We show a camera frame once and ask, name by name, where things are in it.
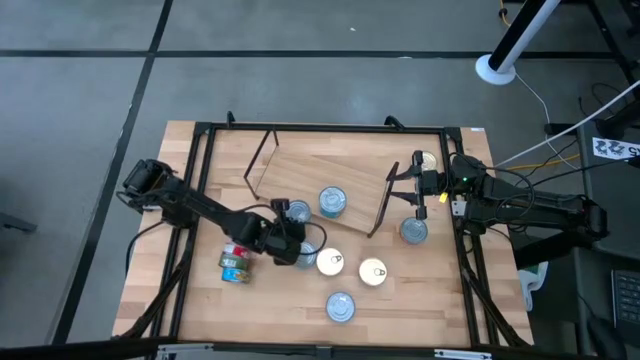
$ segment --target yellow cable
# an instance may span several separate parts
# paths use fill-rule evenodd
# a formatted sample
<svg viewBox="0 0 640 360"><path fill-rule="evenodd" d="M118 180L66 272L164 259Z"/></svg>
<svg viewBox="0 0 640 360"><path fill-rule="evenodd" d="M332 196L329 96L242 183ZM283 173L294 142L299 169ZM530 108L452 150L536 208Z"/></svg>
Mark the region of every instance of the yellow cable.
<svg viewBox="0 0 640 360"><path fill-rule="evenodd" d="M565 160L569 161L569 160L573 160L573 159L577 159L580 157L580 154L576 154L576 155L572 155L569 156L568 158L566 158ZM563 163L562 160L554 160L554 161L550 161L546 164L531 164L531 165L519 165L519 166L513 166L510 168L507 168L507 170L524 170L524 169L532 169L532 168L537 168L537 167L547 167L547 166L553 166L553 165L558 165Z"/></svg>
<svg viewBox="0 0 640 360"><path fill-rule="evenodd" d="M500 10L504 9L504 1L500 0ZM502 22L507 25L507 26L511 26L511 23L507 20L507 17L504 14L501 14L500 17L502 18Z"/></svg>

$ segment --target black and white sticker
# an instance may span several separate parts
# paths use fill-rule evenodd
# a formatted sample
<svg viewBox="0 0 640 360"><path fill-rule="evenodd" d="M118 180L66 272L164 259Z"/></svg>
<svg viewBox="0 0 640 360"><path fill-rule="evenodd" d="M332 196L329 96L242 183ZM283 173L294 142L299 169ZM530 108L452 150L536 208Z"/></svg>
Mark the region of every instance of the black and white sticker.
<svg viewBox="0 0 640 360"><path fill-rule="evenodd" d="M640 144L593 138L593 155L618 160L640 155Z"/></svg>

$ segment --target gray floor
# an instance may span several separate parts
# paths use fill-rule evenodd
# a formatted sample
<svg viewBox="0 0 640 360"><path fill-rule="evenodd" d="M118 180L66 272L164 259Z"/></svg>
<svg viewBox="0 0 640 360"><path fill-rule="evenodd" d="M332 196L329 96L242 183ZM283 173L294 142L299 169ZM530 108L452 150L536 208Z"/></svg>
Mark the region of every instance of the gray floor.
<svg viewBox="0 0 640 360"><path fill-rule="evenodd" d="M0 0L0 49L146 50L162 3ZM175 0L160 48L490 51L505 31L497 3ZM518 7L509 9L515 14ZM624 29L618 8L603 9L612 27ZM530 50L606 51L606 45L584 7L564 5ZM0 58L0 211L39 225L30 235L0 231L0 346L48 341L142 62ZM592 83L624 87L610 61L519 61L518 72L556 122L582 118L578 96L595 109ZM138 159L157 154L166 121L222 121L227 110L238 121L380 124L392 114L406 125L484 127L495 160L539 142L545 123L522 84L483 83L473 59L157 59L121 177ZM518 164L550 154L545 148ZM580 191L581 179L545 187ZM110 336L126 244L138 224L138 215L112 201L71 341Z"/></svg>

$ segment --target white cable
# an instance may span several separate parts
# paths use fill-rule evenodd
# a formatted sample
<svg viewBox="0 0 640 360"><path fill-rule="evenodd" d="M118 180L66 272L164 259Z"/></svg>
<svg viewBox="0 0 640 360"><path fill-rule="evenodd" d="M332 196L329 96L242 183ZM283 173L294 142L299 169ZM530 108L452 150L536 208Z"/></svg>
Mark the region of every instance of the white cable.
<svg viewBox="0 0 640 360"><path fill-rule="evenodd" d="M532 147L528 148L527 150L525 150L525 151L523 151L523 152L521 152L521 153L519 153L519 154L517 154L517 155L514 155L514 156L512 156L512 157L508 158L507 160L505 160L505 161L503 161L503 162L499 163L498 165L494 165L494 166L495 166L495 167L499 167L499 166L502 166L502 165L504 165L504 164L506 164L506 163L508 163L508 162L511 162L511 161L513 161L513 160L515 160L515 159L519 158L520 156L525 155L525 154L528 154L528 153L530 153L531 151L533 151L533 150L535 150L535 149L539 148L540 146L542 146L542 145L544 145L544 144L548 144L548 143L550 143L551 141L553 141L553 140L555 140L555 139L557 139L557 138L559 138L559 137L561 137L561 136L563 136L563 135L567 134L568 132L573 131L573 130L575 130L575 129L579 128L580 126L584 125L587 121L590 121L590 120L591 120L591 119L593 119L594 117L596 117L596 116L600 115L600 113L601 113L601 112L603 112L603 111L605 111L606 109L608 109L608 108L609 108L611 105L613 105L616 101L620 100L622 97L624 97L624 96L625 96L625 95L627 95L629 92L631 92L631 90L633 90L633 89L635 89L636 87L638 87L638 85L640 85L640 81L636 81L633 85L629 86L625 91L623 91L622 93L620 93L620 95L618 95L618 96L614 97L614 98L613 98L613 100L611 100L611 101L609 101L608 103L606 103L603 107L601 107L601 108L600 108L600 109L598 109L596 112L594 112L593 114L589 115L588 117L586 117L585 119L583 119L583 120L582 120L582 121L580 121L579 123L577 123L577 124L573 125L572 127L570 127L570 128L568 128L568 129L566 129L566 130L562 131L562 132L561 132L561 133L559 133L558 135L555 135L555 136L551 137L550 139L546 139L545 141L543 141L543 142L541 142L541 143L539 143L539 144L537 144L537 145L534 145L534 146L532 146Z"/></svg>
<svg viewBox="0 0 640 360"><path fill-rule="evenodd" d="M544 100L542 100L542 98L540 97L540 95L538 95L538 93L535 92L535 90L533 90L533 88L531 88L531 86L529 86L529 84L527 84L526 81L524 81L523 78L520 77L520 74L516 73L516 77L518 78L518 80L520 80L520 82L526 86L527 89L529 89L529 91L531 91L531 93L538 98L538 101L540 101L540 103L542 104L542 107L544 108L544 116L547 118L547 124L551 124L551 118L549 117L549 110L547 109L547 104L544 102ZM562 157L562 155L560 155L560 153L558 152L558 150L556 150L556 148L553 147L553 145L551 145L550 142L548 142L549 140L549 135L544 135L544 140L547 141L547 145L549 145L549 147L551 148L551 150L556 154L556 156L558 157L558 159L562 160L562 162L564 162L565 164L569 165L569 167L571 167L572 169L576 170L577 167L571 165L567 160L565 160L565 158Z"/></svg>

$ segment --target wooden tabletop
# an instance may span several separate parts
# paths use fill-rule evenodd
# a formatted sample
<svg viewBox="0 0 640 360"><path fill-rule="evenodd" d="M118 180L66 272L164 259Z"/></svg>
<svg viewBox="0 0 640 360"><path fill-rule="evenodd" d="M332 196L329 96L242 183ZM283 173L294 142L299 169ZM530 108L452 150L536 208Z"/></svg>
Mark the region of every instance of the wooden tabletop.
<svg viewBox="0 0 640 360"><path fill-rule="evenodd" d="M170 121L158 156L180 177L194 124ZM461 130L465 153L492 165L484 130ZM256 203L242 175L263 135L262 131L216 132L207 196L231 209ZM196 161L196 175L205 138ZM371 176L384 178L394 161L399 161L399 171L404 171L414 150L433 153L438 170L442 171L442 154L435 135L283 131L278 132L278 138L278 151L303 153ZM251 173L252 183L259 181L265 172L273 150L267 145L265 148ZM195 176L192 182L194 188L197 179ZM412 188L412 181L403 181L396 183L394 191ZM427 207L429 236L421 245L408 245L400 238L399 224L415 212L415 208L400 199L390 200L385 220L371 239L362 231L314 216L313 221L329 234L327 247L337 248L344 255L342 272L326 277L315 267L308 270L278 267L268 255L254 254L253 279L248 285L220 279L218 259L228 239L217 225L201 220L179 338L212 342L469 346L450 209L435 197L427 199ZM272 217L268 211L257 212ZM145 214L141 229L159 219L160 212ZM114 334L133 325L157 293L170 233L170 227L163 225L138 240ZM310 241L321 240L317 229L309 226L307 233ZM511 245L491 231L482 237L482 244L494 302L518 334L532 342ZM388 276L379 287L369 287L359 279L358 267L369 257L381 259L387 267ZM334 323L326 315L326 301L336 291L348 292L355 300L356 315L347 324ZM482 306L475 300L480 337L486 342ZM168 332L173 297L166 309L161 334Z"/></svg>

